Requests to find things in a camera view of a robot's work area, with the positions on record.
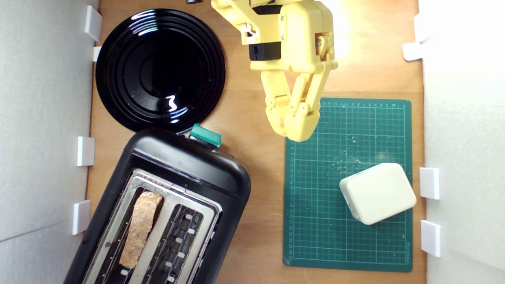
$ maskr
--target white plastic clip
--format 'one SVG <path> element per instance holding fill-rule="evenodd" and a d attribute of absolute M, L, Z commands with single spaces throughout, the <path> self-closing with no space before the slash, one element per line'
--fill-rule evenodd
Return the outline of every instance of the white plastic clip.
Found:
<path fill-rule="evenodd" d="M 102 16 L 91 5 L 88 5 L 86 10 L 84 32 L 94 39 L 94 41 L 100 41 L 100 37 L 102 36 Z"/>
<path fill-rule="evenodd" d="M 94 165 L 94 138 L 82 137 L 77 139 L 77 166 Z"/>
<path fill-rule="evenodd" d="M 440 225 L 421 220 L 421 249 L 440 257 Z"/>
<path fill-rule="evenodd" d="M 72 234 L 78 234 L 88 228 L 90 214 L 91 200 L 85 200 L 74 204 Z"/>
<path fill-rule="evenodd" d="M 420 168 L 419 181 L 422 197 L 440 199 L 438 168 Z"/>
<path fill-rule="evenodd" d="M 417 14 L 414 17 L 414 34 L 416 42 L 405 43 L 402 46 L 403 58 L 407 61 L 421 59 L 424 56 L 422 43 L 431 36 L 431 22 L 424 14 Z"/>
<path fill-rule="evenodd" d="M 95 46 L 93 50 L 93 62 L 98 61 L 98 56 L 100 55 L 100 50 L 102 50 L 101 46 Z"/>

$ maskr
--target wooden surface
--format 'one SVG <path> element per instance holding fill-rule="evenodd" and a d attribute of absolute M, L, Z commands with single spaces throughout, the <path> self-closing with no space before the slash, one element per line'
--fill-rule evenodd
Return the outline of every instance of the wooden surface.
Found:
<path fill-rule="evenodd" d="M 339 68 L 330 74 L 327 97 L 407 99 L 413 106 L 414 189 L 424 163 L 423 82 L 420 62 L 406 63 L 401 45 L 414 40 L 416 0 L 336 0 L 335 45 Z M 102 40 L 127 17 L 147 9 L 173 8 L 205 21 L 220 39 L 227 79 L 221 101 L 203 123 L 249 172 L 252 193 L 221 268 L 217 283 L 426 283 L 426 255 L 420 249 L 425 204 L 414 208 L 414 270 L 411 273 L 325 270 L 282 264 L 284 139 L 265 115 L 260 75 L 249 69 L 240 35 L 210 7 L 210 0 L 188 6 L 184 0 L 101 0 Z M 96 138 L 87 197 L 94 211 L 132 132 L 117 123 L 93 91 L 91 136 Z"/>

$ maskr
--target cutting mat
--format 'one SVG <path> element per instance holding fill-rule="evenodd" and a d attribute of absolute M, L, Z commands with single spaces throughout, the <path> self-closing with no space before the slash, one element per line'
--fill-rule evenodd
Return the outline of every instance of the cutting mat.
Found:
<path fill-rule="evenodd" d="M 338 186 L 384 162 L 402 165 L 412 183 L 411 103 L 323 98 L 320 112 L 308 141 L 286 140 L 284 264 L 411 271 L 412 210 L 367 226 Z"/>

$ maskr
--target white wall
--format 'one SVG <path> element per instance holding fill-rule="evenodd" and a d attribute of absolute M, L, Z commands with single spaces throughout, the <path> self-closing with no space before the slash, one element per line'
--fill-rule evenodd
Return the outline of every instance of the white wall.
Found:
<path fill-rule="evenodd" d="M 441 258 L 429 284 L 505 283 L 505 10 L 498 0 L 420 0 L 426 166 L 440 168 Z"/>
<path fill-rule="evenodd" d="M 0 0 L 0 283 L 59 283 L 82 236 L 77 137 L 89 135 L 98 0 Z"/>

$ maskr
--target black ceramic plate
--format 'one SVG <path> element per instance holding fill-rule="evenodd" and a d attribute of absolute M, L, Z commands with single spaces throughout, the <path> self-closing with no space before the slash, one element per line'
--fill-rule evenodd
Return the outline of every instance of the black ceramic plate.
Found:
<path fill-rule="evenodd" d="M 155 9 L 119 24 L 96 63 L 96 87 L 108 112 L 140 131 L 181 133 L 214 109 L 225 82 L 221 46 L 187 13 Z"/>

